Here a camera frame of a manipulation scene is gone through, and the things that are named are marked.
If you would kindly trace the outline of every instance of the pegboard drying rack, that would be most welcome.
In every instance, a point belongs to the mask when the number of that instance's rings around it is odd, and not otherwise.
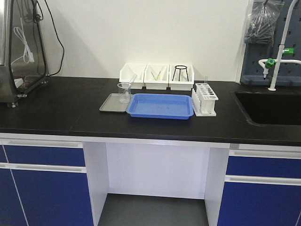
[[[245,85],[263,85],[269,86],[273,69],[269,71],[267,78],[263,79],[263,69],[258,64],[260,59],[273,58],[276,59],[278,45],[281,42],[281,37],[286,21],[288,8],[292,0],[285,0],[284,6],[280,12],[275,29],[274,45],[263,44],[247,44],[245,57],[241,73],[240,82]],[[297,59],[301,60],[301,2],[297,2],[290,21],[285,48],[294,48],[293,55],[283,56],[282,59]],[[282,63],[280,65],[277,86],[301,86],[301,65]]]

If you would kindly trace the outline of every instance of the faucet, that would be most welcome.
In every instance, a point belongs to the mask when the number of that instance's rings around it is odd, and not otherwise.
[[[293,11],[293,8],[294,8],[297,1],[298,0],[293,0],[290,7],[289,7],[289,9],[288,9],[287,17],[286,17],[286,21],[285,21],[285,26],[284,26],[284,30],[283,30],[283,34],[282,34],[282,39],[281,39],[281,43],[279,45],[279,50],[278,50],[276,60],[273,60],[273,59],[269,58],[269,59],[259,60],[259,62],[258,62],[260,64],[260,66],[263,68],[263,78],[264,79],[266,78],[267,74],[269,73],[269,69],[273,65],[275,65],[272,82],[271,82],[270,87],[268,88],[268,90],[270,90],[270,91],[276,91],[275,84],[276,84],[276,81],[277,81],[277,76],[278,76],[280,63],[295,63],[295,64],[300,64],[301,65],[300,60],[282,60],[282,54],[284,54],[286,51],[288,53],[292,53],[291,49],[284,49],[284,44],[285,44],[285,40],[286,40],[286,34],[287,34],[287,31],[288,31],[288,26],[289,26],[291,16],[292,16],[292,11]]]

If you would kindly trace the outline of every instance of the gray floor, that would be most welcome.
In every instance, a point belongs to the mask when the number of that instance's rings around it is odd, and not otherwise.
[[[98,226],[208,226],[204,200],[108,194]]]

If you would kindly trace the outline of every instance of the sink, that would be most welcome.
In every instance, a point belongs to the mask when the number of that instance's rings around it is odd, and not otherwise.
[[[301,125],[301,95],[237,91],[234,98],[250,122]]]

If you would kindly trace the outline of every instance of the white test tube rack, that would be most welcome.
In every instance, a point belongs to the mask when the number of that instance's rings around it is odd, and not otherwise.
[[[196,90],[192,89],[192,106],[196,116],[216,116],[214,111],[217,95],[207,83],[196,83]]]

